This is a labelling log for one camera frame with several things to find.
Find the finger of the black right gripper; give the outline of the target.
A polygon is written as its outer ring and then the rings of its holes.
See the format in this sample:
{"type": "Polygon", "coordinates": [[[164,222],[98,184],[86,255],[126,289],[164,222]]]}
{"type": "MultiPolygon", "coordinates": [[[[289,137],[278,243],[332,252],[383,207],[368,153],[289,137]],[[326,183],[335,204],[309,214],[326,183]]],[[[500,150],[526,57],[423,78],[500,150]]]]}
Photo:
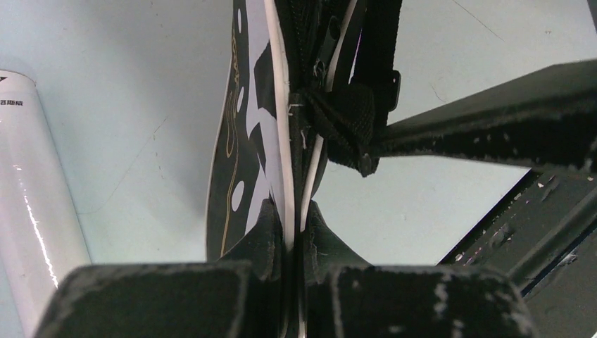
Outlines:
{"type": "Polygon", "coordinates": [[[379,158],[443,156],[532,168],[596,172],[596,61],[562,63],[392,123],[357,151],[379,158]]]}

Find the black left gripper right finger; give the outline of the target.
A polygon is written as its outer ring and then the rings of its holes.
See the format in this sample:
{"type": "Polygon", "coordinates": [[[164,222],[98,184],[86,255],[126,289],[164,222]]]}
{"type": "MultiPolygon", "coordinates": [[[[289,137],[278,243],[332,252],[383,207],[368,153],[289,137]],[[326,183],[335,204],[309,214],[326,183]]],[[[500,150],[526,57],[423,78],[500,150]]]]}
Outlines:
{"type": "Polygon", "coordinates": [[[487,268],[372,265],[311,201],[303,238],[308,337],[537,337],[512,282],[487,268]]]}

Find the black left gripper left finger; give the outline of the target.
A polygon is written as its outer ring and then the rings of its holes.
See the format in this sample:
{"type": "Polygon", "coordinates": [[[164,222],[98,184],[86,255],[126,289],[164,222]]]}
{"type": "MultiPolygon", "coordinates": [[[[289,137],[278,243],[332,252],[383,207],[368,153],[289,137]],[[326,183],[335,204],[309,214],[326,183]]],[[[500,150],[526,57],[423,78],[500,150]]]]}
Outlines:
{"type": "Polygon", "coordinates": [[[36,337],[278,337],[282,227],[273,202],[211,263],[88,265],[51,297],[36,337]]]}

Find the white shuttlecock tube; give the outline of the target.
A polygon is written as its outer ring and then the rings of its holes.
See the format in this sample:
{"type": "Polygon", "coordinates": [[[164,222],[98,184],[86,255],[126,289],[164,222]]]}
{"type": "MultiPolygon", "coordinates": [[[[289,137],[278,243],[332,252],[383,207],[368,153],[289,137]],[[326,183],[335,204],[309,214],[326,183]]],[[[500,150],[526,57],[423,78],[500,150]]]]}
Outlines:
{"type": "Polygon", "coordinates": [[[36,84],[1,71],[1,263],[32,337],[71,270],[91,259],[36,84]]]}

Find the black racket bag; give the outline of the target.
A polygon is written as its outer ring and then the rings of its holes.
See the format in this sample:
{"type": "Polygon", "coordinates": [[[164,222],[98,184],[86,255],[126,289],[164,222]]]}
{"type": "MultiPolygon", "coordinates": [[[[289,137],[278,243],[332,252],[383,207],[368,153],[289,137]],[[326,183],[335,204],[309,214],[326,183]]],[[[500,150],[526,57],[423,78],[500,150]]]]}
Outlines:
{"type": "Polygon", "coordinates": [[[327,161],[373,174],[397,107],[400,1],[234,1],[206,205],[216,261],[273,210],[292,255],[327,161]]]}

